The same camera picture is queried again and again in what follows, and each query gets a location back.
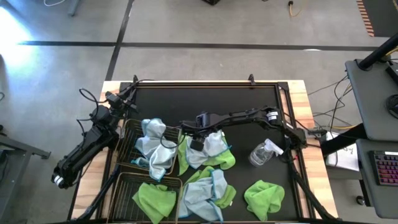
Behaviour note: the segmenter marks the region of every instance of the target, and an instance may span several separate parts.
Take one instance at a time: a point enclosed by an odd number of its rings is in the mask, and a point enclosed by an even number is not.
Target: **power cord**
[[[56,3],[53,3],[53,4],[47,4],[47,0],[43,0],[43,3],[44,3],[45,6],[51,7],[51,6],[56,6],[56,5],[58,5],[58,4],[61,4],[61,3],[63,3],[64,1],[65,1],[65,0],[61,0],[61,1],[56,2]]]
[[[298,15],[303,11],[303,9],[304,9],[304,7],[307,5],[307,3],[308,3],[308,0],[303,0],[303,5],[302,5],[302,7],[300,8],[300,10],[298,11],[298,13],[293,14],[293,1],[289,1],[289,2],[287,3],[287,5],[289,6],[289,15],[290,15],[291,17],[296,17],[296,16],[298,16]]]

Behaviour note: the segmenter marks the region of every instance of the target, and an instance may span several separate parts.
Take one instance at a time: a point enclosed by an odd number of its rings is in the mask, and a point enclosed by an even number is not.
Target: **wire basket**
[[[127,222],[151,223],[149,217],[142,211],[132,196],[138,192],[142,183],[162,184],[167,186],[168,191],[177,193],[175,206],[169,217],[164,217],[161,223],[177,223],[178,208],[180,206],[179,198],[182,193],[182,181],[175,177],[163,177],[160,182],[152,179],[147,174],[136,174],[122,172],[116,183],[116,190],[111,200],[111,209],[109,209],[108,220],[120,220]]]
[[[135,169],[149,170],[149,168],[140,167],[137,164],[131,163],[133,159],[144,157],[140,151],[134,148],[137,139],[144,137],[144,132],[142,131],[141,128],[141,121],[136,119],[129,119],[124,124],[124,127],[125,127],[124,137],[119,140],[118,145],[116,146],[116,149],[119,151],[117,163],[122,166],[132,167]],[[178,132],[179,132],[178,129],[166,126],[164,137],[167,140],[177,144]],[[173,158],[172,166],[166,169],[165,175],[170,175],[173,172],[176,158],[177,158],[177,153]]]

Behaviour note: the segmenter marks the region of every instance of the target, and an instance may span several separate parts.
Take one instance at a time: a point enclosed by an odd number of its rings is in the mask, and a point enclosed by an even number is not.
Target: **yellow cable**
[[[356,125],[347,126],[347,127],[332,126],[332,128],[334,128],[334,129],[351,129],[353,127],[356,127]]]
[[[390,55],[390,54],[396,52],[397,50],[398,50],[398,47],[392,49],[390,52],[388,52],[388,53],[386,54],[386,56],[388,56],[388,55]]]
[[[301,7],[301,9],[298,11],[298,13],[296,13],[296,15],[293,15],[293,10],[292,10],[293,4],[291,4],[291,5],[289,6],[289,14],[290,14],[290,16],[291,16],[291,17],[296,17],[296,16],[298,16],[298,15],[300,14],[300,12],[304,9],[304,7],[305,7],[306,5],[307,5],[307,0],[304,0],[303,6]]]

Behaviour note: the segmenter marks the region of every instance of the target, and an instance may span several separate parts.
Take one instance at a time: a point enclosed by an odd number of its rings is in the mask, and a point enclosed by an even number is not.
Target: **keyboard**
[[[377,184],[398,187],[398,152],[371,151],[369,155]]]

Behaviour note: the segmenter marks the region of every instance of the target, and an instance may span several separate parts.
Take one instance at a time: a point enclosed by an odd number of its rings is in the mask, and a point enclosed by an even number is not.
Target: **towel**
[[[179,138],[179,141],[182,141],[183,136],[180,136]],[[189,147],[191,140],[191,137],[186,136],[184,141],[178,147],[177,154],[180,166],[180,172],[178,175],[185,173],[189,166],[197,169],[200,165],[220,165],[220,168],[225,170],[235,165],[235,157],[229,150],[222,131],[211,133],[205,139],[204,147],[201,152]]]
[[[167,186],[147,183],[142,183],[137,193],[132,196],[138,207],[154,224],[158,224],[163,217],[170,215],[176,198],[176,193],[167,191]]]
[[[184,184],[178,217],[185,218],[195,213],[209,222],[223,222],[220,208],[230,205],[235,194],[235,189],[226,183],[222,170],[206,167]]]
[[[256,214],[260,221],[267,220],[267,213],[275,213],[280,209],[280,204],[285,197],[283,187],[258,180],[244,193],[248,203],[248,210]]]
[[[174,148],[168,149],[160,144],[160,138],[166,130],[166,125],[161,119],[144,119],[141,122],[141,127],[144,137],[137,139],[135,148],[144,157],[133,159],[131,163],[141,167],[149,167],[150,177],[160,181],[166,173],[166,169],[170,168],[173,164],[173,158],[177,151],[175,147],[177,145],[172,141],[166,140],[164,137],[162,144]]]

